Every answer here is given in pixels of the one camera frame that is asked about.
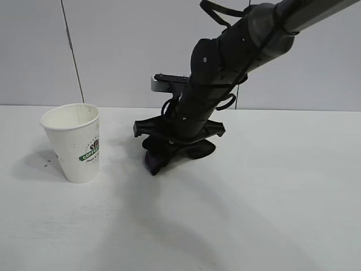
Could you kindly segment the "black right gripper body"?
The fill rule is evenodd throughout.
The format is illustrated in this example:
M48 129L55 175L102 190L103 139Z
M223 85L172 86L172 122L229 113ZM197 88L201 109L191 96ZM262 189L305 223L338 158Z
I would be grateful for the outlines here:
M160 115L134 123L135 137L148 135L166 142L195 143L223 135L223 124L209 118L215 110L227 109L236 101L230 85L169 82L167 89L173 96L163 104Z

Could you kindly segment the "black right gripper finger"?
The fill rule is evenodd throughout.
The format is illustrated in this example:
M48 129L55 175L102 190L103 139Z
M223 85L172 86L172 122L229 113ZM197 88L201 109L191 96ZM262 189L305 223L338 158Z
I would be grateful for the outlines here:
M161 168L169 163L169 153L163 143L158 139L152 138L149 147L149 169L150 172L159 172Z
M176 144L165 144L167 150L168 150L168 153L169 153L169 162L171 161L172 158L180 155L180 154L183 154L186 152L186 150L189 150L193 147L196 146L196 144L191 144L191 145L176 145ZM158 172L152 172L152 175L156 175L158 174Z

